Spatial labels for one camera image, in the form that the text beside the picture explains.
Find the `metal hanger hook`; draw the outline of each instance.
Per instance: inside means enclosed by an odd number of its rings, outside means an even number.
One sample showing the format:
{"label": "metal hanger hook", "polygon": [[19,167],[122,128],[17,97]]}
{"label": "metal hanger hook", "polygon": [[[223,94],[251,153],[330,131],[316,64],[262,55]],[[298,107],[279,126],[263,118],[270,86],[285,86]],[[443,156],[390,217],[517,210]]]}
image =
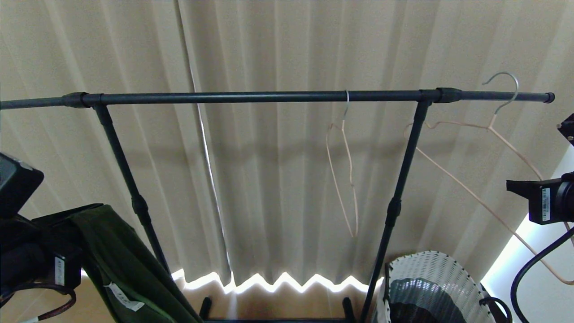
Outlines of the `metal hanger hook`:
{"label": "metal hanger hook", "polygon": [[345,117],[347,116],[347,111],[349,111],[349,104],[350,104],[349,91],[345,90],[345,92],[347,92],[347,107],[345,108],[345,113],[343,113],[343,120],[345,120]]}
{"label": "metal hanger hook", "polygon": [[506,75],[510,76],[510,77],[514,80],[515,90],[514,90],[514,95],[512,96],[512,98],[510,98],[510,100],[508,100],[508,101],[506,101],[505,103],[503,103],[502,105],[500,105],[500,106],[496,109],[496,111],[494,111],[494,114],[498,114],[498,112],[500,111],[500,109],[501,109],[503,106],[506,106],[506,105],[511,104],[511,103],[516,99],[516,97],[518,96],[518,89],[519,89],[518,79],[517,79],[516,76],[514,76],[512,73],[508,73],[508,72],[498,72],[498,73],[494,74],[490,79],[488,79],[488,81],[483,82],[482,85],[489,84],[490,81],[492,81],[495,77],[497,77],[497,76],[500,75],[500,74],[506,74]]}

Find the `clothes rack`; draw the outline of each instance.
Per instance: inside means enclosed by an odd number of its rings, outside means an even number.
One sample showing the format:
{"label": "clothes rack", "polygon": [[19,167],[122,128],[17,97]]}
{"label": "clothes rack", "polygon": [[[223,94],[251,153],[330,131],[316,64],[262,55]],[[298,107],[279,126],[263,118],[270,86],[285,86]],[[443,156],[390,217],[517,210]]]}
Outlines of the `clothes rack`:
{"label": "clothes rack", "polygon": [[[375,284],[381,274],[381,268],[393,227],[401,212],[401,197],[409,175],[410,165],[416,150],[422,125],[426,119],[428,108],[433,103],[451,103],[456,101],[508,101],[515,96],[513,92],[493,91],[463,91],[450,87],[440,87],[434,90],[413,91],[298,91],[298,92],[219,92],[219,93],[147,93],[147,94],[89,94],[85,92],[71,93],[62,97],[22,99],[0,102],[0,110],[23,109],[30,107],[68,106],[75,108],[93,108],[99,118],[115,159],[119,165],[126,186],[132,199],[132,208],[145,229],[161,265],[169,271],[165,256],[157,240],[152,219],[148,212],[145,199],[139,194],[131,173],[126,156],[123,152],[118,135],[115,131],[108,105],[129,104],[159,104],[159,103],[257,103],[257,102],[382,102],[382,101],[415,101],[416,111],[413,117],[413,126],[406,146],[401,169],[397,179],[394,195],[387,208],[385,228],[379,244],[374,270],[371,275],[369,289],[364,300],[359,323],[365,323],[369,308],[373,300]],[[554,101],[553,93],[518,93],[514,101],[551,103]],[[200,316],[208,321],[211,301],[206,298],[201,306]],[[343,320],[268,320],[258,322],[355,322],[351,302],[348,298],[343,300],[345,319]],[[241,322],[238,320],[217,320],[213,322],[229,323]]]}

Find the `light under curtain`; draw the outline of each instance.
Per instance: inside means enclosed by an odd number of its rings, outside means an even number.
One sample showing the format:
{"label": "light under curtain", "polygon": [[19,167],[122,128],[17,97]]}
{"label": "light under curtain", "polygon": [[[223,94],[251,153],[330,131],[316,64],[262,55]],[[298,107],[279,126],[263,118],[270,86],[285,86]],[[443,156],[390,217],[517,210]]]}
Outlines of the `light under curtain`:
{"label": "light under curtain", "polygon": [[[556,93],[515,102],[497,129],[543,176],[567,144],[555,124],[574,100],[572,2],[3,2],[2,100],[74,91],[414,90],[453,86]],[[346,135],[358,199],[351,237],[330,172],[325,134],[345,103],[113,106],[110,113],[172,271],[216,272],[237,285],[283,272],[367,283],[405,149],[412,103],[351,103]],[[428,122],[487,124],[498,105],[430,107]],[[203,130],[199,117],[203,121]],[[136,228],[130,198],[93,111],[3,111],[0,149],[44,171],[22,210],[30,218],[111,204]],[[204,149],[203,136],[207,145]],[[348,180],[340,132],[330,138],[339,183]],[[506,179],[534,175],[483,129],[423,130],[419,147],[516,228],[524,201]],[[210,168],[205,162],[210,159]],[[347,210],[351,189],[340,184]],[[350,217],[354,228],[354,219]],[[457,184],[415,155],[388,260],[427,249],[480,279],[510,237]]]}

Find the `dark green pants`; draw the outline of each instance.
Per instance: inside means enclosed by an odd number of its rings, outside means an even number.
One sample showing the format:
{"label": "dark green pants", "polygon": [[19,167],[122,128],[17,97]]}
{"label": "dark green pants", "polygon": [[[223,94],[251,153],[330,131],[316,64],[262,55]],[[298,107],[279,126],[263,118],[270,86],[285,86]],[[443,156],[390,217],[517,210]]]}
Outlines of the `dark green pants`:
{"label": "dark green pants", "polygon": [[83,235],[82,267],[116,322],[201,322],[171,275],[109,205],[71,220]]}

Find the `wire hanger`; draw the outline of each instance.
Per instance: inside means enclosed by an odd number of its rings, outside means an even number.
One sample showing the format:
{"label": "wire hanger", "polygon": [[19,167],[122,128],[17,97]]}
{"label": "wire hanger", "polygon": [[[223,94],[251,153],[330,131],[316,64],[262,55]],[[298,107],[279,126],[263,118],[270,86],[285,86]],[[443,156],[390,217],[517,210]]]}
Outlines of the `wire hanger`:
{"label": "wire hanger", "polygon": [[[482,85],[486,85],[488,83],[490,83],[490,81],[492,81],[496,76],[498,75],[508,75],[510,77],[512,77],[514,79],[514,83],[515,83],[515,90],[514,90],[514,95],[512,96],[512,98],[510,100],[508,100],[507,102],[503,103],[502,105],[498,106],[498,108],[496,109],[496,111],[494,111],[494,115],[492,116],[492,119],[490,120],[490,123],[488,126],[483,126],[483,125],[477,125],[477,124],[469,124],[466,122],[456,122],[456,121],[439,121],[437,123],[435,123],[434,125],[429,125],[427,122],[425,122],[425,125],[429,128],[429,129],[434,129],[436,128],[438,125],[440,124],[452,124],[452,125],[458,125],[458,126],[468,126],[468,127],[472,127],[472,128],[481,128],[481,129],[486,129],[487,131],[490,131],[491,133],[493,133],[500,141],[502,141],[504,143],[504,145],[506,145],[508,148],[510,148],[510,150],[512,150],[526,165],[528,165],[528,167],[530,167],[530,169],[536,174],[536,176],[538,177],[539,180],[542,180],[542,175],[539,172],[539,170],[530,162],[530,160],[528,160],[526,158],[526,156],[524,156],[523,154],[521,154],[514,146],[512,146],[512,144],[510,142],[508,142],[508,140],[506,140],[504,137],[502,137],[502,135],[500,135],[495,129],[494,129],[494,121],[496,120],[497,114],[500,111],[500,109],[510,103],[512,103],[515,99],[516,96],[518,95],[518,89],[519,89],[519,84],[518,84],[518,79],[511,73],[508,72],[498,72],[496,74],[494,74],[488,81],[482,83]],[[404,131],[404,136],[406,138],[406,131],[408,129],[408,127],[410,127],[412,125],[412,123],[407,124],[407,126],[405,127],[405,131]],[[419,147],[416,148],[417,151],[419,153],[421,153],[426,159],[428,159],[431,163],[433,163],[436,167],[438,167],[440,170],[442,170],[445,174],[447,174],[450,178],[452,178],[456,183],[458,183],[459,185],[461,185],[462,188],[465,189],[465,191],[467,191],[470,195],[472,195],[472,197],[474,197],[490,214],[492,214],[492,216],[494,216],[508,231],[510,231],[510,233],[512,233],[526,248],[528,248],[528,250],[530,250],[533,254],[537,255],[538,253],[521,237],[519,236],[514,230],[512,230],[511,227],[508,226],[508,224],[506,224],[502,218],[496,214],[496,212],[494,212],[493,209],[491,209],[488,205],[486,205],[486,203],[478,197],[478,195],[476,195],[471,189],[469,189],[465,184],[463,184],[460,180],[458,180],[458,178],[456,178],[454,175],[452,175],[450,172],[448,172],[445,168],[443,168],[441,165],[439,165],[436,161],[434,161],[432,158],[430,158],[427,154],[425,154],[425,152],[423,152],[422,150],[419,149]],[[564,222],[564,225],[566,227],[567,230],[570,230],[570,226],[567,222]],[[552,273],[552,275],[554,275],[559,281],[567,284],[567,285],[574,285],[574,280],[566,280],[564,279],[560,274],[558,274],[544,259],[541,260],[541,263],[546,266],[546,268]]]}
{"label": "wire hanger", "polygon": [[[351,159],[351,152],[349,150],[349,144],[347,142],[347,136],[345,135],[345,118],[347,117],[347,112],[349,110],[350,100],[349,100],[349,91],[345,90],[347,93],[347,107],[345,108],[345,112],[343,113],[343,121],[341,122],[341,127],[331,123],[329,128],[327,129],[327,135],[325,137],[325,143],[327,146],[327,156],[329,157],[329,166],[331,166],[331,174],[333,175],[333,181],[335,182],[335,190],[337,191],[337,196],[339,197],[339,202],[341,203],[341,209],[343,209],[343,216],[345,216],[345,222],[347,223],[347,227],[349,228],[349,232],[351,233],[351,237],[356,237],[359,235],[359,209],[357,207],[357,193],[355,191],[355,184],[353,184],[353,161]],[[339,191],[339,185],[337,184],[337,178],[335,177],[335,170],[333,169],[333,162],[331,160],[331,152],[329,151],[329,133],[331,129],[335,127],[341,130],[343,134],[343,141],[345,142],[345,149],[347,150],[347,156],[349,157],[349,184],[353,190],[353,200],[355,202],[355,233],[353,234],[353,230],[351,229],[351,225],[349,224],[349,219],[347,217],[347,211],[345,211],[345,206],[343,205],[343,199],[341,198],[341,193]]]}

